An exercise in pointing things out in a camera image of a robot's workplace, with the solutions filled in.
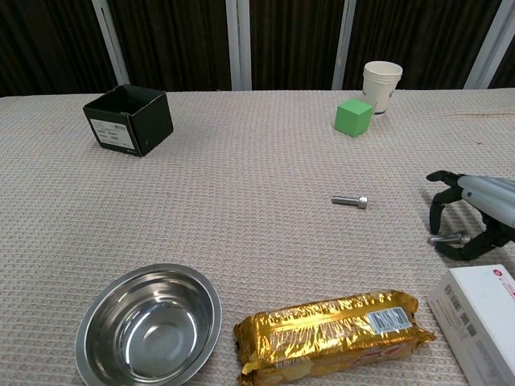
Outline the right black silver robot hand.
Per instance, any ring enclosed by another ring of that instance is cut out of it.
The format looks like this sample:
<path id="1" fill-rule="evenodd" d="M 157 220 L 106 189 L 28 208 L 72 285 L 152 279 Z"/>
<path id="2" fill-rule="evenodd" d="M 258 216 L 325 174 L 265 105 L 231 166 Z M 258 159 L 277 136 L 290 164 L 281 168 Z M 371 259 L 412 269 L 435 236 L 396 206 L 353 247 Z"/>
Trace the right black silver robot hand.
<path id="1" fill-rule="evenodd" d="M 454 174 L 438 170 L 426 176 L 431 182 L 442 182 L 448 189 L 436 194 L 430 207 L 429 225 L 433 236 L 439 233 L 443 209 L 464 200 L 480 214 L 485 230 L 455 248 L 438 241 L 435 250 L 454 261 L 472 261 L 495 248 L 514 241 L 514 181 L 488 176 Z"/>

